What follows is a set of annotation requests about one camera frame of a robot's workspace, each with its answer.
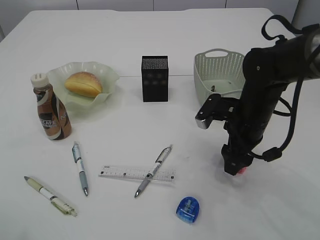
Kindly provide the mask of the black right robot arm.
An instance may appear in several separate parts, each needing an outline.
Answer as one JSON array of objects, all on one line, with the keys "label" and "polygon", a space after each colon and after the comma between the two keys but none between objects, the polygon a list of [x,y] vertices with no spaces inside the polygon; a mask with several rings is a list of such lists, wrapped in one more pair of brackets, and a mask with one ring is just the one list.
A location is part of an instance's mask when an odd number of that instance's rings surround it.
[{"label": "black right robot arm", "polygon": [[[294,134],[302,83],[320,76],[319,43],[320,26],[313,24],[302,28],[298,37],[278,40],[272,47],[252,48],[246,54],[242,93],[224,124],[229,134],[228,143],[221,150],[226,173],[235,176],[254,158],[271,162],[282,156]],[[254,154],[253,148],[263,139],[275,107],[291,83],[296,83],[296,89],[286,139],[280,147]]]}]

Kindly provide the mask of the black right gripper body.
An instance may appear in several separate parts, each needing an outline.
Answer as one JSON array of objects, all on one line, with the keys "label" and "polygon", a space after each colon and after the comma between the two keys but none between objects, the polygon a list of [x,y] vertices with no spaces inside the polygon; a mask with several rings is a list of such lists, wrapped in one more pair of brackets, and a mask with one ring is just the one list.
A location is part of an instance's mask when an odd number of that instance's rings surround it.
[{"label": "black right gripper body", "polygon": [[227,144],[223,145],[221,154],[224,161],[224,172],[232,176],[240,174],[253,162],[252,156],[249,154],[233,152],[232,148]]}]

